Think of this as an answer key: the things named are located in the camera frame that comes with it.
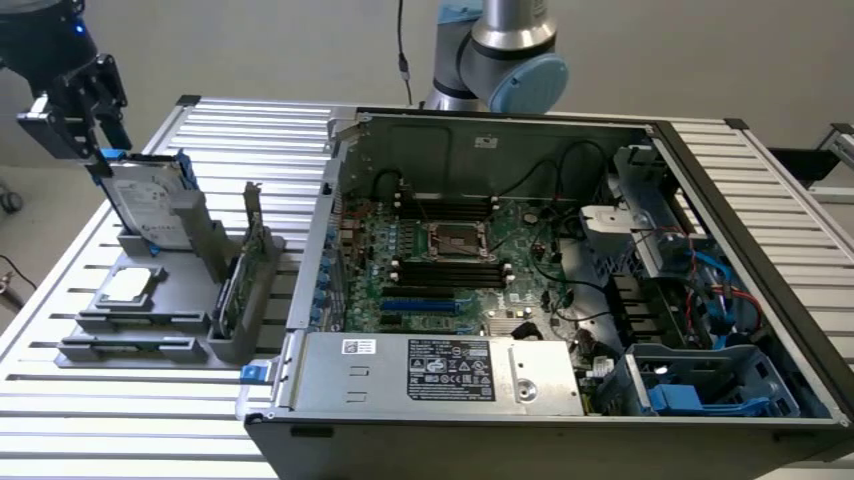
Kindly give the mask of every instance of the robotic arm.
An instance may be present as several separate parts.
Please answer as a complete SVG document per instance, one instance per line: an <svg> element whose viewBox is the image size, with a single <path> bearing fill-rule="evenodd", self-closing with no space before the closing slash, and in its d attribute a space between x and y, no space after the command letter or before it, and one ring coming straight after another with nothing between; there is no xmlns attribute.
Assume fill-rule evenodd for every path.
<svg viewBox="0 0 854 480"><path fill-rule="evenodd" d="M110 176L95 136L131 149L122 125L125 87L111 55L98 53L83 22L85 0L0 0L0 66L27 79L35 103L18 122L59 159Z"/></svg>
<svg viewBox="0 0 854 480"><path fill-rule="evenodd" d="M18 121L51 155L111 176L95 136L130 150L127 97L115 59L99 54L85 0L0 0L0 68L30 82L35 103ZM569 68L554 54L557 26L545 0L457 0L440 15L434 91L426 108L544 113Z"/></svg>
<svg viewBox="0 0 854 480"><path fill-rule="evenodd" d="M457 0L440 10L425 108L545 113L569 81L546 0Z"/></svg>

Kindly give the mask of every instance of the aluminum profile table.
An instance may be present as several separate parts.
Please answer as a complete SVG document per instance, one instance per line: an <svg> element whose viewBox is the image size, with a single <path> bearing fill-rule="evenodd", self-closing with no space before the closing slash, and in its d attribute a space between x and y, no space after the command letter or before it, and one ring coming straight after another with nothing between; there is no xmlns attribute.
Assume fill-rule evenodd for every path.
<svg viewBox="0 0 854 480"><path fill-rule="evenodd" d="M194 160L215 219L246 227L241 193L262 183L265 222L286 239L258 358L280 353L334 105L202 98L179 106L147 153ZM848 236L761 147L720 120L675 122L844 357L854 365L854 285ZM119 256L118 220L95 213L0 337L0 478L273 479L235 419L237 371L61 369L57 342ZM250 400L270 394L253 387ZM797 464L767 480L851 478L854 456Z"/></svg>

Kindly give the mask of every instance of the white wall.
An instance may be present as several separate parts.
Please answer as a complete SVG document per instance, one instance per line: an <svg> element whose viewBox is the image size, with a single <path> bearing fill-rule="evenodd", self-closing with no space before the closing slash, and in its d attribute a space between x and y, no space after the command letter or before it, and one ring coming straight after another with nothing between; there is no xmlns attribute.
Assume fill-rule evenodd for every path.
<svg viewBox="0 0 854 480"><path fill-rule="evenodd" d="M438 0L406 0L414 91L432 81ZM854 121L854 1L552 0L572 68L558 109L739 116L767 143L812 145ZM396 0L90 0L119 61L142 148L183 93L400 103ZM0 163L53 161L14 123L25 82L0 73Z"/></svg>

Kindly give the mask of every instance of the power supply label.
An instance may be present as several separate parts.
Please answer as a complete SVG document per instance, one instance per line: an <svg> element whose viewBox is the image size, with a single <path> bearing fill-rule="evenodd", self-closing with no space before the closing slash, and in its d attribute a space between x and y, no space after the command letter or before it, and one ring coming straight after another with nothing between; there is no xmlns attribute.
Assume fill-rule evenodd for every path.
<svg viewBox="0 0 854 480"><path fill-rule="evenodd" d="M496 401L490 342L412 339L408 362L413 400Z"/></svg>

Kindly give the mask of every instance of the gray floor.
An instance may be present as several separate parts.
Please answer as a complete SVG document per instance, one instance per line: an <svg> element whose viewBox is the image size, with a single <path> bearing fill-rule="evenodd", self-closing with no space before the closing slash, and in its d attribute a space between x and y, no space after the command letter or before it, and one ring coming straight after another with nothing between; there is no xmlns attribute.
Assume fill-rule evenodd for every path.
<svg viewBox="0 0 854 480"><path fill-rule="evenodd" d="M87 172L78 167L23 168L0 166L0 178L25 197L25 210L0 213L0 253L18 264L34 282L41 281L105 201ZM0 263L0 273L10 266ZM33 289L21 279L13 286L25 298ZM15 315L0 308L0 332Z"/></svg>

